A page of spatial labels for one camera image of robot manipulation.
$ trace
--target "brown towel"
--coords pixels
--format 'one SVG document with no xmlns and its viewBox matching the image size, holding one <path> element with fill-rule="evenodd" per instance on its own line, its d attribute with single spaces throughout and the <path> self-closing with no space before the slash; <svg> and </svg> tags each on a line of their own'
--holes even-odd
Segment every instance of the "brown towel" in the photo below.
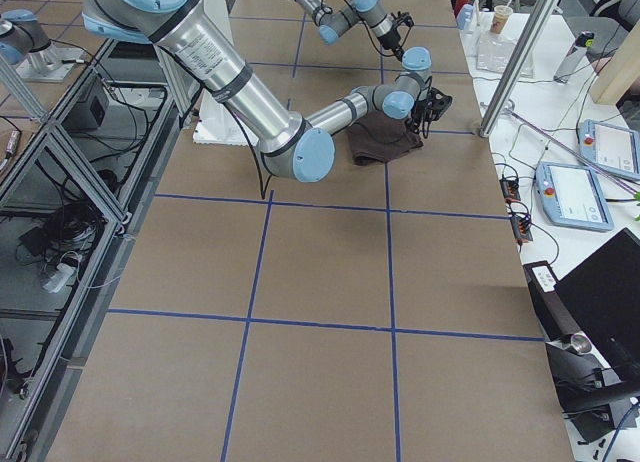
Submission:
<svg viewBox="0 0 640 462">
<path fill-rule="evenodd" d="M 383 112 L 371 112 L 347 128 L 349 147 L 356 165 L 388 162 L 422 147 L 417 134 L 408 132 L 403 120 Z"/>
</svg>

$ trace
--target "white sticker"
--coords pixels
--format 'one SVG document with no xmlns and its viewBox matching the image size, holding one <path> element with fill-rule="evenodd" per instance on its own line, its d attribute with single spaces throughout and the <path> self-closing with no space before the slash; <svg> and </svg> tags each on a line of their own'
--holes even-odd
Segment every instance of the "white sticker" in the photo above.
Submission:
<svg viewBox="0 0 640 462">
<path fill-rule="evenodd" d="M 536 276 L 540 287 L 545 292 L 553 292 L 556 286 L 556 279 L 553 278 L 549 268 L 546 265 L 533 268 L 533 275 Z"/>
<path fill-rule="evenodd" d="M 198 35 L 177 55 L 201 80 L 208 79 L 216 67 L 226 61 L 220 49 L 205 34 Z"/>
</svg>

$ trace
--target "paper cup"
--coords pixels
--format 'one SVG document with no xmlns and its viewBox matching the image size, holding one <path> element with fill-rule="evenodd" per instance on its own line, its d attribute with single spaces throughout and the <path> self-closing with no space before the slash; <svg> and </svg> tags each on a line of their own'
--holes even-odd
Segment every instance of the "paper cup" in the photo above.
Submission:
<svg viewBox="0 0 640 462">
<path fill-rule="evenodd" d="M 513 9 L 506 5 L 496 5 L 493 10 L 493 21 L 491 22 L 490 30 L 494 34 L 499 34 L 504 29 L 509 16 L 513 14 Z"/>
</svg>

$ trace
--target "cardboard table surface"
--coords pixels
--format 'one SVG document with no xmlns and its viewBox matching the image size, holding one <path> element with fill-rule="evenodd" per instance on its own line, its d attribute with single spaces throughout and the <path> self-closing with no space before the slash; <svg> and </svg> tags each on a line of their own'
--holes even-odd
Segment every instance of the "cardboard table surface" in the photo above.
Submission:
<svg viewBox="0 0 640 462">
<path fill-rule="evenodd" d="M 327 0 L 340 6 L 340 0 Z M 183 131 L 49 461 L 569 461 L 449 0 L 411 11 L 454 106 L 425 147 L 262 200 L 246 147 Z M 399 66 L 285 0 L 234 43 L 303 114 Z"/>
</svg>

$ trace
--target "power strip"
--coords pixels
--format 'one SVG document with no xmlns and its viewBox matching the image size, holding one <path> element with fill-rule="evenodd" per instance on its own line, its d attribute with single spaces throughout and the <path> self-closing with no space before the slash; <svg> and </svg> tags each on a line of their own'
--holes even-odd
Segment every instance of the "power strip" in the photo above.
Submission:
<svg viewBox="0 0 640 462">
<path fill-rule="evenodd" d="M 512 213 L 509 221 L 511 222 L 511 230 L 513 230 L 513 236 L 516 238 L 518 245 L 533 242 L 531 223 L 527 222 L 525 217 Z"/>
<path fill-rule="evenodd" d="M 518 190 L 518 182 L 513 179 L 506 179 L 502 177 L 500 179 L 500 190 L 502 190 L 502 195 L 505 199 L 509 200 L 522 200 L 520 198 L 520 191 Z"/>
</svg>

